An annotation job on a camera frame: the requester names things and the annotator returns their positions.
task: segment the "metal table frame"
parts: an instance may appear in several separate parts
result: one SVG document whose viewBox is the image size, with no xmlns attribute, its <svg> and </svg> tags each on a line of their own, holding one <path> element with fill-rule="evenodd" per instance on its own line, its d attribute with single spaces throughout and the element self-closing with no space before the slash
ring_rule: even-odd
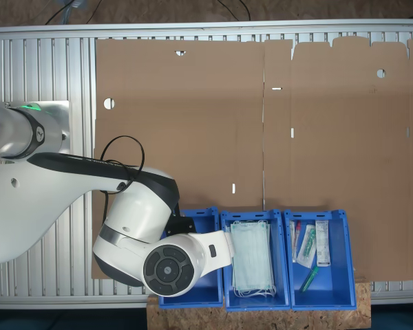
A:
<svg viewBox="0 0 413 330">
<path fill-rule="evenodd" d="M 295 47 L 299 42 L 332 43 L 346 35 L 407 45 L 413 39 L 413 20 L 1 27 L 0 102 L 69 100 L 72 153 L 91 157 L 96 39 L 292 39 Z M 91 204 L 89 193 L 78 198 L 29 251 L 0 264 L 0 309 L 145 307 L 149 292 L 144 287 L 91 278 Z M 412 280 L 375 282 L 371 290 L 372 304 L 413 302 Z"/>
</svg>

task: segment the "green syringe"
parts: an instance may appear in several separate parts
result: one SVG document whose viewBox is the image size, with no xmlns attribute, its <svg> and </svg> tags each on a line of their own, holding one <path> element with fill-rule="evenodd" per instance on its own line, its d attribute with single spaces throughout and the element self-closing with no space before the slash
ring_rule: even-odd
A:
<svg viewBox="0 0 413 330">
<path fill-rule="evenodd" d="M 305 292 L 308 288 L 309 285 L 312 283 L 314 280 L 315 275 L 318 274 L 318 266 L 314 266 L 312 270 L 310 271 L 308 277 L 306 277 L 306 280 L 304 281 L 303 285 L 301 286 L 300 292 Z"/>
</svg>

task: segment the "wooden board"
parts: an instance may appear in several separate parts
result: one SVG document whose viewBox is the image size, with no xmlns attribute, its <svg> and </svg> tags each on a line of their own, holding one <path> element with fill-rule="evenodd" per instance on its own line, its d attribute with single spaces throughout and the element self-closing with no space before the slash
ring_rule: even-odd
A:
<svg viewBox="0 0 413 330">
<path fill-rule="evenodd" d="M 158 297 L 147 302 L 149 330 L 320 330 L 367 329 L 372 326 L 370 282 L 355 275 L 355 311 L 246 311 L 227 313 L 225 308 L 160 309 Z"/>
</svg>

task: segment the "sterile packaging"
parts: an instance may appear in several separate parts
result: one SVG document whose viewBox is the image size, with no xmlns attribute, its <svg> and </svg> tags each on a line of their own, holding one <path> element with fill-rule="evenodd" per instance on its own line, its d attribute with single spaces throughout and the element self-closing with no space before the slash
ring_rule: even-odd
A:
<svg viewBox="0 0 413 330">
<path fill-rule="evenodd" d="M 304 267 L 311 268 L 317 249 L 316 233 L 314 225 L 307 225 L 304 233 L 303 243 L 300 247 L 300 253 L 297 262 Z"/>
<path fill-rule="evenodd" d="M 297 221 L 297 226 L 295 226 L 294 223 L 294 239 L 292 240 L 292 262 L 296 263 L 297 262 L 297 246 L 298 246 L 298 239 L 300 238 L 300 232 L 301 232 L 301 221 Z"/>
<path fill-rule="evenodd" d="M 269 249 L 270 225 L 265 221 L 231 224 L 234 294 L 241 298 L 275 294 Z"/>
<path fill-rule="evenodd" d="M 294 243 L 295 243 L 295 222 L 293 220 L 289 220 L 289 231 L 290 231 L 290 250 L 294 251 Z M 293 263 L 295 262 L 295 253 L 292 253 L 293 256 Z"/>
<path fill-rule="evenodd" d="M 329 249 L 329 221 L 316 220 L 315 230 L 317 232 L 317 266 L 330 266 Z"/>
</svg>

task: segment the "brown cardboard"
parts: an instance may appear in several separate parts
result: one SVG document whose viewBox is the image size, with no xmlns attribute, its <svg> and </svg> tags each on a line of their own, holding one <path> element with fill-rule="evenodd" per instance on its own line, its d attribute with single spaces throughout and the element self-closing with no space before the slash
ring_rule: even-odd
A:
<svg viewBox="0 0 413 330">
<path fill-rule="evenodd" d="M 354 267 L 413 280 L 413 43 L 265 46 L 266 208 L 344 208 Z"/>
<path fill-rule="evenodd" d="M 291 48 L 98 40 L 95 157 L 138 138 L 183 208 L 260 209 L 263 170 L 265 209 L 346 209 L 354 267 L 413 280 L 413 41 L 410 59 L 402 43 L 353 36 L 299 43 L 292 60 Z M 140 151 L 119 140 L 109 158 L 138 164 Z M 94 192 L 94 238 L 102 213 Z M 92 277 L 106 278 L 97 266 Z"/>
<path fill-rule="evenodd" d="M 131 135 L 145 166 L 175 178 L 181 208 L 262 209 L 262 44 L 98 40 L 96 58 L 95 157 Z M 139 164 L 140 149 L 119 140 L 105 159 Z M 94 192 L 94 239 L 103 204 Z M 92 277 L 106 278 L 95 262 Z"/>
</svg>

